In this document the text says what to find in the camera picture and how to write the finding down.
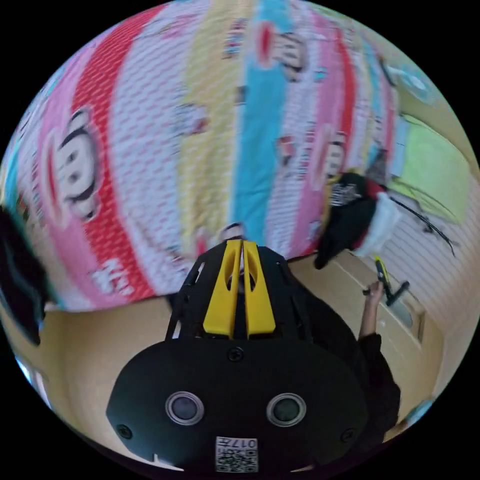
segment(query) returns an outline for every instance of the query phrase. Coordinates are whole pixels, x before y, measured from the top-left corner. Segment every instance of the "screw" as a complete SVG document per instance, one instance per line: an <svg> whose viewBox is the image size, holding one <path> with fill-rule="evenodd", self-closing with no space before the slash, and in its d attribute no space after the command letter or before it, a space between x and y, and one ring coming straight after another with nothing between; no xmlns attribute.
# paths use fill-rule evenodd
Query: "screw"
<svg viewBox="0 0 480 480"><path fill-rule="evenodd" d="M130 440L133 436L132 431L126 425L117 425L116 431L125 440Z"/></svg>
<svg viewBox="0 0 480 480"><path fill-rule="evenodd" d="M231 362L239 362L244 357L244 351L238 346L234 346L228 351L228 359Z"/></svg>
<svg viewBox="0 0 480 480"><path fill-rule="evenodd" d="M354 437L355 429L347 428L341 435L340 440L346 444Z"/></svg>

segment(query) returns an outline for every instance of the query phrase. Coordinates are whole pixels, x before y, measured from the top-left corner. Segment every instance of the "black sleeve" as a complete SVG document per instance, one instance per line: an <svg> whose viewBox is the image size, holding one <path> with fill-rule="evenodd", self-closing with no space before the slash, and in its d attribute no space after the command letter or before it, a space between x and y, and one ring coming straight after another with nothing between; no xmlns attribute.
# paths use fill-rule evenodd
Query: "black sleeve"
<svg viewBox="0 0 480 480"><path fill-rule="evenodd" d="M0 207L0 294L3 307L35 345L48 298L46 275L9 213Z"/></svg>
<svg viewBox="0 0 480 480"><path fill-rule="evenodd" d="M376 205L376 200L365 198L331 209L330 220L318 242L318 252L314 260L317 270L321 270L340 252L350 248L368 229Z"/></svg>
<svg viewBox="0 0 480 480"><path fill-rule="evenodd" d="M370 450L384 441L388 430L397 424L400 408L400 388L380 351L382 337L378 333L358 341L368 369L366 392L369 421L357 445Z"/></svg>
<svg viewBox="0 0 480 480"><path fill-rule="evenodd" d="M365 390L368 373L357 339L343 318L297 280L310 320L313 343L339 357L354 373Z"/></svg>

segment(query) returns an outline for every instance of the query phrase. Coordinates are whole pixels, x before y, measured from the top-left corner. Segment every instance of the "sticker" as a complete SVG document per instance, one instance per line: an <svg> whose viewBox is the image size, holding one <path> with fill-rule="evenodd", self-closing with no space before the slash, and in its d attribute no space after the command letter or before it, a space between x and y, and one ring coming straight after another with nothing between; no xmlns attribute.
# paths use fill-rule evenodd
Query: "sticker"
<svg viewBox="0 0 480 480"><path fill-rule="evenodd" d="M97 191L102 179L98 145L86 109L79 109L72 115L63 140L59 146L57 143L52 136L45 154L48 194L54 218L63 224L64 212L68 208L69 214L89 222L100 208Z"/></svg>
<svg viewBox="0 0 480 480"><path fill-rule="evenodd" d="M259 471L259 451L256 438L218 436L215 445L217 472L249 474Z"/></svg>
<svg viewBox="0 0 480 480"><path fill-rule="evenodd" d="M247 96L247 87L246 86L239 86L236 89L236 99L235 99L235 105L245 105L245 100Z"/></svg>
<svg viewBox="0 0 480 480"><path fill-rule="evenodd" d="M277 139L276 149L280 167L287 168L295 156L295 143L292 135L284 135Z"/></svg>
<svg viewBox="0 0 480 480"><path fill-rule="evenodd" d="M262 21L257 26L256 61L264 69L276 63L282 67L289 82L299 82L301 73L307 69L307 44L294 32L279 33L273 23Z"/></svg>
<svg viewBox="0 0 480 480"><path fill-rule="evenodd" d="M176 135L201 134L206 131L209 122L205 105L183 103L175 108Z"/></svg>
<svg viewBox="0 0 480 480"><path fill-rule="evenodd" d="M315 73L315 82L321 83L327 77L327 68L324 66L321 66L317 68L314 73Z"/></svg>

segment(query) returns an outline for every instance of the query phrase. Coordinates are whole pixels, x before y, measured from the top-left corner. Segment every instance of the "bed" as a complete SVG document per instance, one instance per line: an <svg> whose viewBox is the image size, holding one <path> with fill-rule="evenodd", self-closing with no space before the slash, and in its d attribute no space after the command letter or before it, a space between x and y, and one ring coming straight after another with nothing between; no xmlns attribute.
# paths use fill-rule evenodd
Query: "bed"
<svg viewBox="0 0 480 480"><path fill-rule="evenodd" d="M352 21L302 0L177 0L49 79L7 147L1 203L59 308L121 306L178 291L231 236L314 252L339 174L383 152L389 182L398 118Z"/></svg>

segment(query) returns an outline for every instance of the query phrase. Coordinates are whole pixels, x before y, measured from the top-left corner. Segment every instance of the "window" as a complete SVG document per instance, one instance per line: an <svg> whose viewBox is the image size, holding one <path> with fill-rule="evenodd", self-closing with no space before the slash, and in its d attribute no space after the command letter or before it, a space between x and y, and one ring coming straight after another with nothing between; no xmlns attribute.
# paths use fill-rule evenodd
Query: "window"
<svg viewBox="0 0 480 480"><path fill-rule="evenodd" d="M15 360L20 367L20 370L25 375L28 383L35 389L35 391L40 395L40 398L46 403L47 407L51 410L52 406L50 405L49 398L47 396L47 390L45 389L44 377L42 374L30 366L27 366L25 361L20 360L15 356Z"/></svg>

